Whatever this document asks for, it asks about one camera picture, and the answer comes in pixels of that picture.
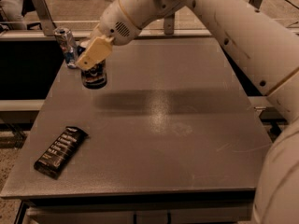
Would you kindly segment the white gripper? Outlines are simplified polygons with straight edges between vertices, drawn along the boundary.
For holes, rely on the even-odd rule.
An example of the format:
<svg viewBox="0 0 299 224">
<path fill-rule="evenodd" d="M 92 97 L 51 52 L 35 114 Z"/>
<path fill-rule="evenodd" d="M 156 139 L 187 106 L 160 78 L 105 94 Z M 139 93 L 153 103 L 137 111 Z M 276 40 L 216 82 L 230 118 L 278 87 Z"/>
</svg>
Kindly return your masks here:
<svg viewBox="0 0 299 224">
<path fill-rule="evenodd" d="M 77 67 L 84 71 L 90 70 L 110 55 L 112 42 L 122 46 L 139 36 L 139 9 L 140 4 L 136 0 L 115 0 L 109 5 L 100 18 L 100 30 L 104 35 L 92 39 L 78 57 Z"/>
</svg>

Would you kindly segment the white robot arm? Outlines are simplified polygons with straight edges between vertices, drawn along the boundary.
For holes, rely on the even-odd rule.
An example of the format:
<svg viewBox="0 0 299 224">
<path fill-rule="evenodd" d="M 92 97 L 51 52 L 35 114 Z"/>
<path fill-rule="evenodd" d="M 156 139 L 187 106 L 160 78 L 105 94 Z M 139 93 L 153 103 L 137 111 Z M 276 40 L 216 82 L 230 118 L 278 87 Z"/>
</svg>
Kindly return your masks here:
<svg viewBox="0 0 299 224">
<path fill-rule="evenodd" d="M 251 224 L 299 224 L 299 36 L 244 0 L 115 0 L 87 38 L 78 67 L 88 70 L 153 21 L 187 7 L 253 87 L 287 121 L 269 148 Z"/>
</svg>

